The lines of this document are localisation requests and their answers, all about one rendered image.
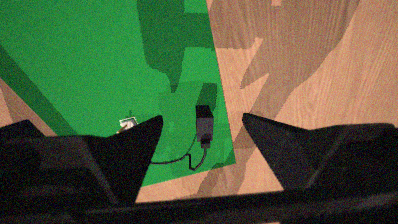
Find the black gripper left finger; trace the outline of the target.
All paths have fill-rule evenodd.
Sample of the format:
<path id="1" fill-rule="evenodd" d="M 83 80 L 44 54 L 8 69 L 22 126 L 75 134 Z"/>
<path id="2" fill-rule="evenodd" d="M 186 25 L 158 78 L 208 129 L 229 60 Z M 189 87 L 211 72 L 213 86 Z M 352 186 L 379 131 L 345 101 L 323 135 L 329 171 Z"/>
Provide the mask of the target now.
<path id="1" fill-rule="evenodd" d="M 31 143 L 43 158 L 39 170 L 87 167 L 112 205 L 136 203 L 162 128 L 158 115 L 107 138 L 28 136 L 3 145 Z"/>

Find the green circuit board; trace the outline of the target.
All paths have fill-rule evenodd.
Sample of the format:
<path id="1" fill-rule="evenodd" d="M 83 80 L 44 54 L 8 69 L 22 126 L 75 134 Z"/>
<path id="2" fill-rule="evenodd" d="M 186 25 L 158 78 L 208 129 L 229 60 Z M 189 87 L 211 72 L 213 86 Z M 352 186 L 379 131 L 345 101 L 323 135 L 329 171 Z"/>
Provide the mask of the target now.
<path id="1" fill-rule="evenodd" d="M 0 77 L 57 136 L 109 137 L 155 116 L 142 186 L 236 164 L 206 0 L 0 0 Z"/>

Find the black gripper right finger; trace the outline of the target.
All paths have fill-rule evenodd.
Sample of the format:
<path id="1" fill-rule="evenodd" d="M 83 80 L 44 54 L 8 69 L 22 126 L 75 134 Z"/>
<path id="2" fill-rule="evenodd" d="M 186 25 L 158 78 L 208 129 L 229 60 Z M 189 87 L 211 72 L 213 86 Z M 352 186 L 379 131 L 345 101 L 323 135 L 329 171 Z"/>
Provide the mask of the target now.
<path id="1" fill-rule="evenodd" d="M 242 122 L 284 190 L 309 188 L 342 142 L 375 140 L 389 123 L 308 130 L 250 113 Z"/>

